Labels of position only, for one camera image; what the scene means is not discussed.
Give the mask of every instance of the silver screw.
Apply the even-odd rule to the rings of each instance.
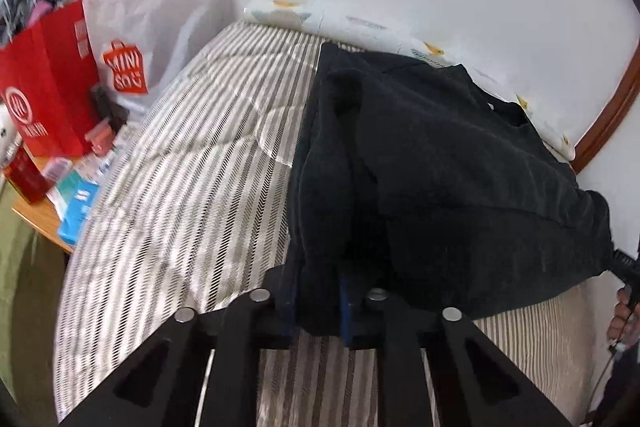
[[[386,291],[382,288],[372,288],[367,293],[367,299],[370,301],[384,301],[386,300]]]
[[[191,308],[180,308],[177,312],[175,312],[174,314],[174,319],[177,320],[178,322],[189,322],[193,320],[193,317],[196,316],[196,312],[193,311]]]
[[[264,302],[270,299],[271,293],[269,293],[269,290],[266,290],[265,288],[256,288],[254,291],[249,293],[249,296],[254,302]]]
[[[458,308],[444,308],[442,316],[446,321],[458,322],[462,318],[462,312]]]

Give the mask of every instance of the striped mattress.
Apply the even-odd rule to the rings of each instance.
[[[59,420],[181,306],[258,287],[289,237],[286,191],[324,39],[235,23],[165,92],[116,160],[67,269],[54,351]],[[592,372],[586,288],[477,321],[574,423]],[[372,351],[301,331],[260,361],[258,425],[372,426]]]

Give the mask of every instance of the blue tissue pack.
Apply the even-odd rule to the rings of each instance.
[[[82,180],[76,187],[74,197],[66,208],[65,219],[62,220],[58,235],[66,244],[74,247],[78,241],[82,223],[86,219],[100,185]]]

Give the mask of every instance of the folded black clothing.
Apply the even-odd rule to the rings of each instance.
[[[324,44],[287,195],[298,320],[338,330],[343,261],[410,304],[471,318],[599,275],[609,207],[578,188],[516,103],[462,66]]]

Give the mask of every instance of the human hand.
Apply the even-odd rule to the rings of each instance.
[[[628,319],[631,314],[628,308],[629,298],[630,292],[626,288],[618,290],[618,304],[607,330],[607,338],[611,341],[624,341],[627,346],[633,346],[640,337],[640,304],[636,306],[634,315]]]

